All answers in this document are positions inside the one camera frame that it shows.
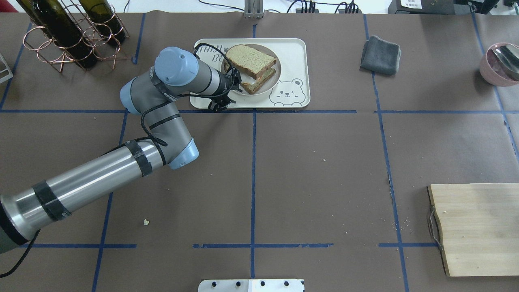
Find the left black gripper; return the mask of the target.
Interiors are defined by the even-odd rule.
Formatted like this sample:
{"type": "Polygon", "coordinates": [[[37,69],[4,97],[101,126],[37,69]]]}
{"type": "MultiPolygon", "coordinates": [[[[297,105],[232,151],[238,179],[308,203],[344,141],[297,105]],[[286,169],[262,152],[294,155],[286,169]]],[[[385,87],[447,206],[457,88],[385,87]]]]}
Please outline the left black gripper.
{"type": "Polygon", "coordinates": [[[211,83],[208,87],[208,98],[210,103],[208,109],[213,112],[222,112],[228,105],[236,103],[229,98],[232,90],[236,94],[245,94],[245,90],[240,85],[242,81],[241,73],[235,67],[230,67],[226,73],[222,73],[214,68],[211,69],[211,83]]]}

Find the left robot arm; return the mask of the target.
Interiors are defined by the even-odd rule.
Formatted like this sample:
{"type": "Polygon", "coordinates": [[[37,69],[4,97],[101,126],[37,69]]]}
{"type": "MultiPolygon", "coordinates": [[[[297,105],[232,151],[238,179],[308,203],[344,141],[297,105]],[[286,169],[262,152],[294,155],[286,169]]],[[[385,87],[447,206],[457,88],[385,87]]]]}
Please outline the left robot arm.
{"type": "Polygon", "coordinates": [[[227,64],[222,73],[195,53],[178,47],[161,50],[148,72],[120,91],[123,106],[140,116],[145,137],[126,141],[25,191],[2,195],[1,252],[26,244],[43,227],[164,165],[176,170],[194,161],[199,151],[176,101],[208,98],[209,110],[225,110],[233,102],[229,92],[238,90],[241,83],[239,70],[230,61],[227,64]]]}

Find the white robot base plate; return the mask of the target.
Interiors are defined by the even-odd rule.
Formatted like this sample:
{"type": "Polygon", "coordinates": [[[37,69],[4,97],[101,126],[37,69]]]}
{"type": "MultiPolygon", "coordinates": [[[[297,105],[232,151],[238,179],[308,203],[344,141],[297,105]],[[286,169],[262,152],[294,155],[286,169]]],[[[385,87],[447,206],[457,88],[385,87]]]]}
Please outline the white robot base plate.
{"type": "Polygon", "coordinates": [[[304,292],[303,279],[206,279],[199,292],[304,292]]]}

